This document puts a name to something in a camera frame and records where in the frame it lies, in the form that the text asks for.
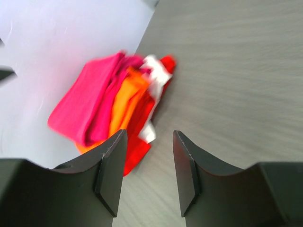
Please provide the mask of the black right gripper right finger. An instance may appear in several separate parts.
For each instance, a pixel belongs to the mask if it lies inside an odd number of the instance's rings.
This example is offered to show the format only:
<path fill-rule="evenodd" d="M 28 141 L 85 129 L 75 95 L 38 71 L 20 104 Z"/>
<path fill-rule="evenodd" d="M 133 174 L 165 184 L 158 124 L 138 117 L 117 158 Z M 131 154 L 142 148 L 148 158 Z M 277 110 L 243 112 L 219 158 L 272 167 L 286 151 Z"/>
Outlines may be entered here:
<path fill-rule="evenodd" d="M 258 162 L 241 169 L 173 132 L 181 216 L 188 227 L 300 227 L 301 162 Z"/>

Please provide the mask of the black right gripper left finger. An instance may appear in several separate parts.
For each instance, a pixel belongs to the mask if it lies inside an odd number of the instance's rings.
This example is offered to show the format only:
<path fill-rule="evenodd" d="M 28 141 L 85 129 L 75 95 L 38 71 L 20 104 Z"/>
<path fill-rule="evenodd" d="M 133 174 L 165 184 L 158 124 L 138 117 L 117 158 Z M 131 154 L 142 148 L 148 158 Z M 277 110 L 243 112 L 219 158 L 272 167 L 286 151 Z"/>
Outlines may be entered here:
<path fill-rule="evenodd" d="M 101 145 L 54 169 L 26 159 L 1 159 L 1 226 L 112 226 L 126 150 L 127 132 L 119 130 Z"/>

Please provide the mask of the pink t shirt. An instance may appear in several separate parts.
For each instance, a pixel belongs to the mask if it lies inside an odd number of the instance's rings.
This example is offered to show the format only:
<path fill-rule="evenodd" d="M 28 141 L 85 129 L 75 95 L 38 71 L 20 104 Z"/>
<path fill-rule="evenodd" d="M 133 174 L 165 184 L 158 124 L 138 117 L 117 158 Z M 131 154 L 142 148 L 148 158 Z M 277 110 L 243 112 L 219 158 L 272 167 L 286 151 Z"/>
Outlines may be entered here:
<path fill-rule="evenodd" d="M 142 65 L 142 56 L 124 51 L 90 60 L 52 111 L 48 126 L 85 147 L 106 139 L 113 102 L 128 68 Z"/>

